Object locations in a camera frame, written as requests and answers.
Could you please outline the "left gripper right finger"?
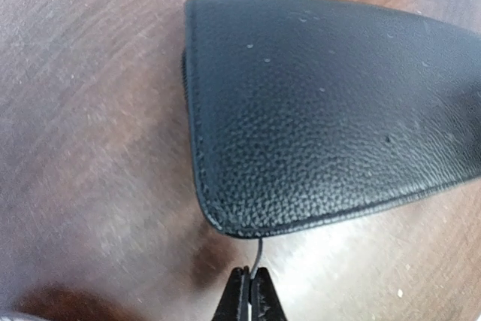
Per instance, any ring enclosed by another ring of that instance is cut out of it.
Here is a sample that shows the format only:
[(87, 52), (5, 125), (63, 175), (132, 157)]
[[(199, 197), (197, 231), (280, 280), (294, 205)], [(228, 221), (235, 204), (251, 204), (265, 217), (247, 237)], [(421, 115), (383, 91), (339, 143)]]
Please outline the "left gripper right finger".
[(251, 320), (287, 321), (267, 268), (259, 268), (250, 282)]

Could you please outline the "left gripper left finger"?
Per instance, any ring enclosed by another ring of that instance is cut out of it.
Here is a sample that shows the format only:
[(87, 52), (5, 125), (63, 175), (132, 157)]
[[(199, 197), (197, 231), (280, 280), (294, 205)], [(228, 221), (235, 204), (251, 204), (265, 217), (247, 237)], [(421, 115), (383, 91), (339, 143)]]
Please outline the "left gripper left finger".
[(226, 282), (212, 321), (248, 321), (249, 294), (249, 267), (234, 268)]

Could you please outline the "black zip tool case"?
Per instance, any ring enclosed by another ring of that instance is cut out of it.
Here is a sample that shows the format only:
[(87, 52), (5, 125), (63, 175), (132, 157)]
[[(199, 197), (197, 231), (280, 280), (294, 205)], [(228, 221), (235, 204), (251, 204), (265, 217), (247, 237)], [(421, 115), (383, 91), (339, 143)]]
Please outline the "black zip tool case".
[(192, 170), (219, 233), (263, 240), (480, 176), (480, 36), (342, 0), (187, 0)]

